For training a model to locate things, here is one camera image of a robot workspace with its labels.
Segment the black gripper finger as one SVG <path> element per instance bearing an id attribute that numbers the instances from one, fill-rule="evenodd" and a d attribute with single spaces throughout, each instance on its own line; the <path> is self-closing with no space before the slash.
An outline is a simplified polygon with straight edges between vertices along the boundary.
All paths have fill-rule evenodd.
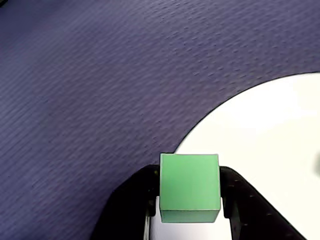
<path id="1" fill-rule="evenodd" d="M 159 195 L 160 166 L 146 165 L 111 193 L 90 239 L 149 240 Z"/>
<path id="2" fill-rule="evenodd" d="M 245 178 L 234 169 L 220 167 L 223 215 L 229 219 L 232 240 L 304 240 Z"/>

